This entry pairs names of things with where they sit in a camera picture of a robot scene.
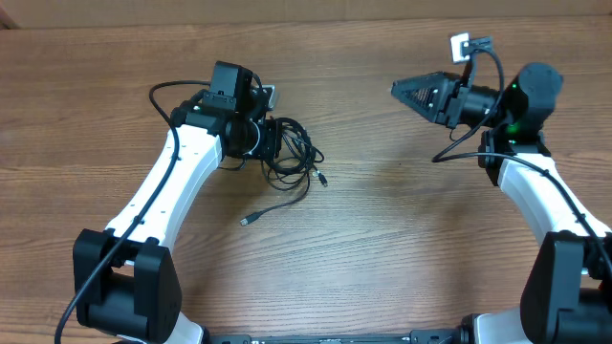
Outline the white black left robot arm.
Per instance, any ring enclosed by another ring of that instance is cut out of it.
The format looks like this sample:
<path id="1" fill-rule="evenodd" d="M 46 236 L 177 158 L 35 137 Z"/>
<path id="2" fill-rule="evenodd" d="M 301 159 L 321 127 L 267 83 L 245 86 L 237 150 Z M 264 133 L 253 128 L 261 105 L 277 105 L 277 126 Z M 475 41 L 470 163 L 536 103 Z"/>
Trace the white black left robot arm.
<path id="1" fill-rule="evenodd" d="M 266 117 L 273 85 L 240 65 L 216 62 L 211 80 L 164 119 L 164 149 L 127 206 L 102 231 L 73 246 L 75 292 L 67 313 L 84 327 L 136 343 L 207 343 L 208 331 L 182 312 L 172 259 L 182 223 L 222 160 L 269 160 L 279 127 Z"/>

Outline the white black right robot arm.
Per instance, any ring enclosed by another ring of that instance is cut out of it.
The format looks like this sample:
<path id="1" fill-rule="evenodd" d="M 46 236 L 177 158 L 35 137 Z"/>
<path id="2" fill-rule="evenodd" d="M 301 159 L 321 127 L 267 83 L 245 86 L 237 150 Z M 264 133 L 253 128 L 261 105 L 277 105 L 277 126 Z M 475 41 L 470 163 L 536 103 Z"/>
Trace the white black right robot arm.
<path id="1" fill-rule="evenodd" d="M 579 201 L 556 169 L 543 124 L 562 76 L 525 65 L 503 91 L 438 72 L 393 82 L 390 93 L 426 120 L 485 132 L 474 156 L 518 207 L 539 252 L 520 297 L 505 312 L 465 318 L 469 343 L 608 343 L 611 340 L 611 229 Z"/>

